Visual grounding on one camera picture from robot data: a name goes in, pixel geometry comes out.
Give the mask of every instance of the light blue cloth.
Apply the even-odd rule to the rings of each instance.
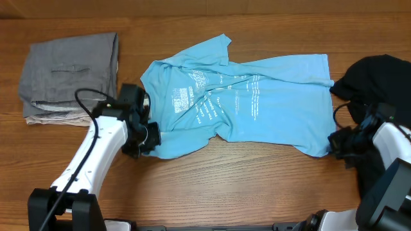
[[[290,144],[313,157],[327,153],[335,131],[327,55],[229,62],[224,34],[154,61],[141,77],[162,144],[150,152],[177,158],[229,142]]]

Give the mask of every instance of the folded clothes stack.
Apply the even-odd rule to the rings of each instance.
[[[19,84],[23,117],[28,124],[88,126],[91,119],[74,98],[79,88],[92,88],[116,97],[117,33],[56,39],[32,44]],[[92,109],[105,98],[82,92]]]

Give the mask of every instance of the black cloth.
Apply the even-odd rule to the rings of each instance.
[[[390,55],[370,56],[348,68],[330,91],[350,100],[348,110],[356,123],[364,120],[371,103],[396,107],[395,121],[411,127],[411,63]]]

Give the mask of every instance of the robotic arm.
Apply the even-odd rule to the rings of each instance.
[[[411,131],[387,122],[387,112],[392,111],[386,109],[374,108],[353,131],[343,129],[329,137],[334,155],[348,164],[353,154],[357,156],[370,146],[380,150],[387,171],[367,193],[358,210],[322,210],[300,223],[274,223],[269,227],[137,227],[132,221],[103,219],[97,202],[101,185],[120,148],[123,153],[137,158],[161,143],[158,124],[148,123],[150,97],[136,85],[123,85],[118,100],[101,102],[94,108],[92,115],[99,130],[90,126],[61,176],[49,189],[32,192],[28,201],[30,231],[39,231],[51,213],[44,231],[411,231],[411,143],[407,138]],[[86,156],[96,132],[98,139],[94,149],[56,211],[51,211]],[[72,213],[71,221],[56,218],[65,212]]]

